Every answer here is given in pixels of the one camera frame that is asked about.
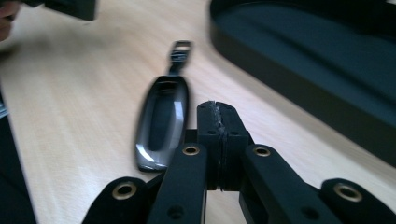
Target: black object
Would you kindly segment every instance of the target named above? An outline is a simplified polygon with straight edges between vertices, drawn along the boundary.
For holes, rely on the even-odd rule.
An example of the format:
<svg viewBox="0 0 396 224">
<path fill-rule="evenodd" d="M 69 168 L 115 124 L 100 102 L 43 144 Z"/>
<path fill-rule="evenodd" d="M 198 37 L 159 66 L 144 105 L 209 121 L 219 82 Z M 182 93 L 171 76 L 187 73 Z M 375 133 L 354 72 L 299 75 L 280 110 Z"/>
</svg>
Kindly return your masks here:
<svg viewBox="0 0 396 224">
<path fill-rule="evenodd" d="M 216 50 L 396 167 L 396 6 L 212 0 Z"/>
<path fill-rule="evenodd" d="M 187 130 L 164 174 L 147 184 L 111 182 L 83 223 L 203 223 L 206 190 L 217 188 L 240 191 L 247 223 L 396 223 L 353 182 L 327 180 L 320 190 L 305 184 L 273 148 L 254 144 L 232 106 L 206 102 L 197 115 L 198 130 Z"/>
<path fill-rule="evenodd" d="M 190 51 L 191 42 L 177 41 L 170 53 L 168 74 L 158 77 L 148 91 L 134 143 L 137 166 L 142 171 L 166 169 L 184 139 L 189 90 L 179 72 Z"/>
<path fill-rule="evenodd" d="M 35 223 L 18 152 L 0 94 L 0 223 Z"/>
<path fill-rule="evenodd" d="M 15 0 L 0 0 L 0 6 L 7 1 Z M 31 7 L 38 7 L 44 4 L 47 8 L 84 21 L 93 21 L 95 19 L 96 0 L 22 0 L 22 2 Z"/>
</svg>

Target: black bracket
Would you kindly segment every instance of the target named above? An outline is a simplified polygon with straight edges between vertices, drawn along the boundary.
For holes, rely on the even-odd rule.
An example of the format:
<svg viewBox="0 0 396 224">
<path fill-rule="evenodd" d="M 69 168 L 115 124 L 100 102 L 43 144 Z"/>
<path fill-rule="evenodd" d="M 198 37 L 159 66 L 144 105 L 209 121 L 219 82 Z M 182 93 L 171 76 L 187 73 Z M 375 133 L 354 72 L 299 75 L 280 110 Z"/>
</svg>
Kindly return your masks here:
<svg viewBox="0 0 396 224">
<path fill-rule="evenodd" d="M 167 170 L 108 184 L 83 223 L 203 223 L 207 190 L 239 191 L 247 223 L 396 223 L 374 195 L 345 179 L 306 184 L 271 147 L 255 144 L 234 107 L 197 107 Z"/>
<path fill-rule="evenodd" d="M 95 20 L 96 0 L 0 0 L 0 7 L 8 1 L 20 1 L 30 7 L 45 7 L 84 21 Z"/>
</svg>

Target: hole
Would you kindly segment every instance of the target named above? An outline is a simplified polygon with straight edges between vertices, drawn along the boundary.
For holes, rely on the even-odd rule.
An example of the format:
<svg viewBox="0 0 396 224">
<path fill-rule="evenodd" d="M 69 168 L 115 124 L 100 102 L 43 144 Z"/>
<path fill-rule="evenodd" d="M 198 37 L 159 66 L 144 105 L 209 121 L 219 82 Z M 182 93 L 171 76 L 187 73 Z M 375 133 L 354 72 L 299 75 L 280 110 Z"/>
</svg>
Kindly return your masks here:
<svg viewBox="0 0 396 224">
<path fill-rule="evenodd" d="M 353 203 L 358 203 L 363 199 L 361 193 L 349 185 L 338 183 L 334 186 L 335 193 L 341 198 L 348 200 Z"/>
<path fill-rule="evenodd" d="M 189 42 L 177 42 L 177 44 L 175 45 L 173 51 L 187 51 L 187 50 L 191 50 L 191 44 Z"/>
<path fill-rule="evenodd" d="M 198 147 L 186 147 L 186 148 L 183 148 L 183 153 L 188 156 L 194 156 L 199 153 L 199 148 Z"/>
<path fill-rule="evenodd" d="M 136 191 L 137 191 L 136 185 L 131 181 L 127 181 L 127 182 L 119 183 L 113 189 L 112 194 L 113 194 L 113 198 L 117 200 L 125 200 L 134 196 Z"/>
<path fill-rule="evenodd" d="M 184 216 L 184 209 L 182 206 L 174 205 L 168 209 L 168 216 L 172 219 L 180 219 Z"/>
<path fill-rule="evenodd" d="M 271 151 L 265 147 L 255 147 L 253 149 L 253 151 L 254 151 L 254 153 L 256 153 L 256 155 L 261 156 L 261 157 L 267 157 L 267 156 L 271 155 Z"/>
<path fill-rule="evenodd" d="M 158 83 L 159 91 L 165 91 L 165 92 L 174 91 L 176 88 L 177 88 L 176 82 L 165 81 L 165 82 Z"/>
<path fill-rule="evenodd" d="M 132 188 L 130 186 L 122 186 L 119 190 L 119 194 L 127 194 L 132 191 Z"/>
<path fill-rule="evenodd" d="M 319 219 L 319 213 L 317 212 L 317 210 L 315 210 L 315 209 L 313 209 L 311 207 L 303 207 L 301 209 L 301 212 L 308 219 L 311 219 L 311 220 Z"/>
</svg>

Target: black tray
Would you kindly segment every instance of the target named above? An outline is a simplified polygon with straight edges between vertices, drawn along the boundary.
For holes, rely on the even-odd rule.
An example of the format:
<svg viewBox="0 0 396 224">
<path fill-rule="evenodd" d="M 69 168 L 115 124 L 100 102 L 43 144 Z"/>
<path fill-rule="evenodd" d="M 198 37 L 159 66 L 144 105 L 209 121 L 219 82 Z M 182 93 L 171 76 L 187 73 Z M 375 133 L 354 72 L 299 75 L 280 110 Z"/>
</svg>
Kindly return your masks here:
<svg viewBox="0 0 396 224">
<path fill-rule="evenodd" d="M 210 16 L 220 54 L 396 167 L 396 6 L 213 0 Z"/>
</svg>

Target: light wood surface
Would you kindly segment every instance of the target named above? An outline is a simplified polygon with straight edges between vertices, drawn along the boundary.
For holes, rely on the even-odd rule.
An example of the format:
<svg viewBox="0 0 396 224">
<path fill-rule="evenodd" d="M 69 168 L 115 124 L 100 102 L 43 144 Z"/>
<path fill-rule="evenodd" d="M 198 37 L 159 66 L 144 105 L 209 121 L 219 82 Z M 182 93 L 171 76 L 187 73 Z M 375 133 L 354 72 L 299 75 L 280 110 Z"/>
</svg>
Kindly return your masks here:
<svg viewBox="0 0 396 224">
<path fill-rule="evenodd" d="M 236 107 L 256 143 L 307 183 L 352 180 L 396 211 L 396 169 L 370 155 L 214 51 L 208 1 L 100 1 L 96 21 L 24 7 L 0 43 L 1 90 L 39 223 L 80 223 L 110 181 L 137 171 L 133 140 L 151 82 L 174 41 L 194 42 L 183 71 L 195 107 Z M 211 191 L 206 223 L 244 223 L 235 192 Z"/>
</svg>

